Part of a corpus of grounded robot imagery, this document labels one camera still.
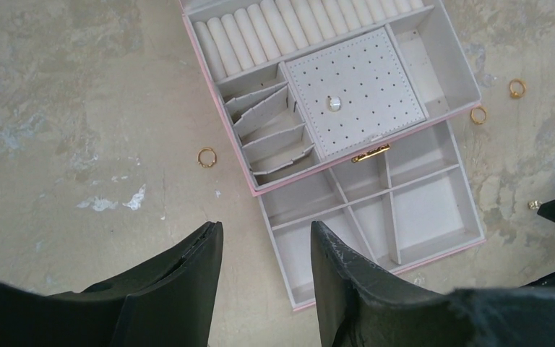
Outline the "pearl stud earring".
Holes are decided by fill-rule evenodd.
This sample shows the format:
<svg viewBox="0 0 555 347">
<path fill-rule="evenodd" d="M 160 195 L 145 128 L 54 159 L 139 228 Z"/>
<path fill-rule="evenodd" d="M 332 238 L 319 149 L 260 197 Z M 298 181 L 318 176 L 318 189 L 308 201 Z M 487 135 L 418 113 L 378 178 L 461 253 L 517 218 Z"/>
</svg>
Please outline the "pearl stud earring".
<svg viewBox="0 0 555 347">
<path fill-rule="evenodd" d="M 331 112 L 338 112 L 342 108 L 342 100 L 338 96 L 329 96 L 327 98 L 327 109 Z"/>
</svg>

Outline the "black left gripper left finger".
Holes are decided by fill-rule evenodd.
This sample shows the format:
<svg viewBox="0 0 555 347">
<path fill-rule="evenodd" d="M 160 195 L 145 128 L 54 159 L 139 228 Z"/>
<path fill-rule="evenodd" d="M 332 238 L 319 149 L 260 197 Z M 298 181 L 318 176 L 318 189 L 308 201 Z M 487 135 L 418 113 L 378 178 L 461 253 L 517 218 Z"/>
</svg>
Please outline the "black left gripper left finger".
<svg viewBox="0 0 555 347">
<path fill-rule="evenodd" d="M 206 346 L 222 258 L 223 226 L 207 222 L 79 293 L 0 283 L 0 346 Z"/>
</svg>

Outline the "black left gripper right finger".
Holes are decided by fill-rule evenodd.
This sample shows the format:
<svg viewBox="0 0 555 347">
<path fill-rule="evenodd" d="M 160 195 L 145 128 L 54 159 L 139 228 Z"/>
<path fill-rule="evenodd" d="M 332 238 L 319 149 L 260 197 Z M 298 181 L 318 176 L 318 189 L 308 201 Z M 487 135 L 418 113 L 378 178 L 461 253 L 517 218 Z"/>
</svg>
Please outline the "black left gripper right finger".
<svg viewBox="0 0 555 347">
<path fill-rule="evenodd" d="M 323 346 L 555 346 L 555 287 L 438 294 L 386 271 L 311 224 Z"/>
</svg>

